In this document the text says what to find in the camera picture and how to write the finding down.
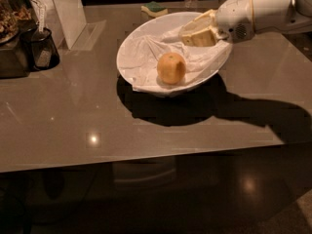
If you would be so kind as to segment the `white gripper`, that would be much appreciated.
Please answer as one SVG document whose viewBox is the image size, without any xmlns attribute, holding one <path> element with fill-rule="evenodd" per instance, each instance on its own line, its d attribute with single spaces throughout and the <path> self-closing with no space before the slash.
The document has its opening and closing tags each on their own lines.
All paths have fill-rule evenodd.
<svg viewBox="0 0 312 234">
<path fill-rule="evenodd" d="M 253 0 L 226 0 L 217 11 L 207 10 L 184 25 L 178 36 L 186 46 L 212 47 L 225 38 L 224 34 L 218 32 L 216 26 L 233 43 L 252 39 Z"/>
</svg>

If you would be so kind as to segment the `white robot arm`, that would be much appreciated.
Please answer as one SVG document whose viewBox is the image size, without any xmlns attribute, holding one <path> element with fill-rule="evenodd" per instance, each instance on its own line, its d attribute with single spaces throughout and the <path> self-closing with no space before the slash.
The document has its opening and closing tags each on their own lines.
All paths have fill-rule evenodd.
<svg viewBox="0 0 312 234">
<path fill-rule="evenodd" d="M 178 37 L 186 46 L 210 47 L 256 34 L 297 34 L 312 31 L 312 0 L 226 0 L 184 25 Z"/>
</svg>

